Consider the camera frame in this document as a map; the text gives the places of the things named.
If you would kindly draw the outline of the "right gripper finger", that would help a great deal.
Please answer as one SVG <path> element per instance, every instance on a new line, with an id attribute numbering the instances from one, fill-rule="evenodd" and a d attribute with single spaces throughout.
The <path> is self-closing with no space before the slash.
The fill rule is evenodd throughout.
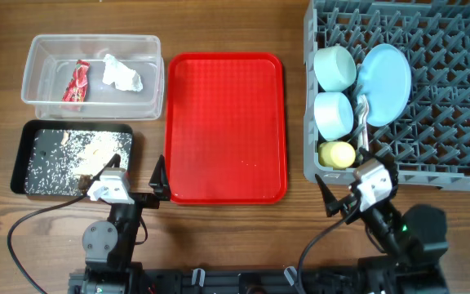
<path id="1" fill-rule="evenodd" d="M 359 180 L 366 180 L 375 173 L 385 170 L 388 172 L 391 182 L 398 183 L 398 170 L 393 161 L 376 156 L 363 147 L 359 149 L 359 154 L 362 156 L 362 164 L 359 166 Z"/>
<path id="2" fill-rule="evenodd" d="M 321 191 L 321 196 L 325 204 L 326 215 L 334 216 L 340 211 L 341 205 L 336 197 L 331 193 L 328 186 L 319 175 L 315 175 L 317 185 Z"/>

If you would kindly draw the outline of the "yellow cup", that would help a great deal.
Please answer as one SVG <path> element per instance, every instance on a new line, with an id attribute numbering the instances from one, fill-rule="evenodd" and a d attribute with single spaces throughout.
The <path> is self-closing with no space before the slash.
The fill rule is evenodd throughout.
<path id="1" fill-rule="evenodd" d="M 347 142 L 330 141 L 321 143 L 318 148 L 319 163 L 325 167 L 345 169 L 355 162 L 356 151 Z"/>

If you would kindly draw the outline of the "white plastic spoon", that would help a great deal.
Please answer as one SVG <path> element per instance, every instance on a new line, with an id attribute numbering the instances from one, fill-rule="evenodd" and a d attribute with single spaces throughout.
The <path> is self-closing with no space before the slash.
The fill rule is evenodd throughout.
<path id="1" fill-rule="evenodd" d="M 365 130 L 365 125 L 362 121 L 362 118 L 358 119 L 357 130 L 358 130 L 358 133 L 357 133 L 357 149 L 360 149 L 364 144 L 363 132 Z"/>

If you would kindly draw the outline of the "white plastic fork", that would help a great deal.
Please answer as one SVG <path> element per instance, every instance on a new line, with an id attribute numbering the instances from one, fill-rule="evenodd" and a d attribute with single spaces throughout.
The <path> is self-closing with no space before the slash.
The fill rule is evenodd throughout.
<path id="1" fill-rule="evenodd" d="M 367 118 L 370 112 L 369 102 L 366 99 L 365 95 L 360 95 L 358 97 L 359 105 L 361 106 L 361 112 L 359 113 L 359 122 L 362 126 L 361 136 L 358 139 L 358 146 L 364 150 L 369 150 L 369 136 L 367 130 Z"/>

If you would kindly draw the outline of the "light blue bowl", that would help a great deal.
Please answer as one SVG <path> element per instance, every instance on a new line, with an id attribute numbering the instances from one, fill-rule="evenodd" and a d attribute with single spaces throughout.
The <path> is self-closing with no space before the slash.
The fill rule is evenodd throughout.
<path id="1" fill-rule="evenodd" d="M 353 108 L 342 92 L 322 92 L 314 101 L 314 119 L 326 141 L 338 140 L 352 132 Z"/>

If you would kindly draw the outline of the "light blue plate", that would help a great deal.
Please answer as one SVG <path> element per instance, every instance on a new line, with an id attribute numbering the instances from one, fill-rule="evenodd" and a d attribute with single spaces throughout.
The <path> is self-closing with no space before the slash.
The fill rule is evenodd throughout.
<path id="1" fill-rule="evenodd" d="M 410 97 L 411 69 L 406 56 L 390 44 L 373 47 L 361 64 L 357 85 L 369 105 L 367 123 L 388 125 L 397 119 Z"/>

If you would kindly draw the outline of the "white tissue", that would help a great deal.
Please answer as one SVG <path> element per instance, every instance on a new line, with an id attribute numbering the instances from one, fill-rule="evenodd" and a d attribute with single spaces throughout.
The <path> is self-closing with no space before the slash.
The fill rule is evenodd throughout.
<path id="1" fill-rule="evenodd" d="M 128 68 L 115 56 L 106 54 L 102 82 L 106 85 L 114 85 L 119 91 L 142 91 L 144 86 L 140 75 L 133 69 Z"/>

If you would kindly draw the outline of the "green bowl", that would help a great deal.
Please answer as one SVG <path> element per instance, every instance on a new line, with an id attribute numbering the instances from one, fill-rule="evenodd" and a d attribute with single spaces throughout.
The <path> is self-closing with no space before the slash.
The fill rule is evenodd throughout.
<path id="1" fill-rule="evenodd" d="M 314 56 L 314 73 L 326 92 L 342 92 L 357 78 L 357 67 L 350 52 L 341 46 L 319 49 Z"/>

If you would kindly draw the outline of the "red snack wrapper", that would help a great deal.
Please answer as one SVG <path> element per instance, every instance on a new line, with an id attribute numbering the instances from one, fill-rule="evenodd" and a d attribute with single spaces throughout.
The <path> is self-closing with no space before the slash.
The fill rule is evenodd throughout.
<path id="1" fill-rule="evenodd" d="M 88 88 L 87 72 L 90 64 L 84 60 L 78 60 L 73 71 L 69 85 L 64 91 L 63 102 L 83 102 Z"/>

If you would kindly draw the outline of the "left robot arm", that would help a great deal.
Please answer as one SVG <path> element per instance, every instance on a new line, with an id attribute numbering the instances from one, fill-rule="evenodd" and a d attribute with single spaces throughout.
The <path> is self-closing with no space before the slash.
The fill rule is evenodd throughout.
<path id="1" fill-rule="evenodd" d="M 161 201 L 171 199 L 166 165 L 160 156 L 149 186 L 150 192 L 131 192 L 128 172 L 120 168 L 115 154 L 91 180 L 88 194 L 92 201 L 110 204 L 106 220 L 97 221 L 85 230 L 82 245 L 86 253 L 85 273 L 74 293 L 152 293 L 154 286 L 139 262 L 132 260 L 138 229 L 144 225 L 142 211 L 158 209 Z"/>

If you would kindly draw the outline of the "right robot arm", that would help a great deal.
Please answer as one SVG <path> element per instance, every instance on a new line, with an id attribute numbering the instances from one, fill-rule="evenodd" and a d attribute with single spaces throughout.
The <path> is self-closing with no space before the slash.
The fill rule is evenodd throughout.
<path id="1" fill-rule="evenodd" d="M 362 165 L 353 172 L 349 195 L 338 200 L 323 179 L 321 190 L 326 214 L 339 213 L 346 225 L 360 219 L 368 239 L 382 254 L 361 258 L 353 289 L 360 293 L 447 293 L 440 267 L 448 251 L 446 213 L 417 204 L 400 213 L 392 203 L 398 191 L 396 165 L 359 149 Z"/>

